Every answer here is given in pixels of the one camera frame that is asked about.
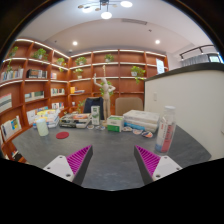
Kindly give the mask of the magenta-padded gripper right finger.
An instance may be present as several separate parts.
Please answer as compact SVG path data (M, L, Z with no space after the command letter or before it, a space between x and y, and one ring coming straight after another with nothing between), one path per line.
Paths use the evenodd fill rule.
M159 156L138 145L134 146L134 156L145 185L181 170L169 156Z

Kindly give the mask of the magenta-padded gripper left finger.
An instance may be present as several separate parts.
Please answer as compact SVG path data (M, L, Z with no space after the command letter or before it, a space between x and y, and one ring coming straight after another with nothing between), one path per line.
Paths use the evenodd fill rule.
M77 185L81 185L92 155L93 147L89 145L69 156L57 156L44 167L44 170Z

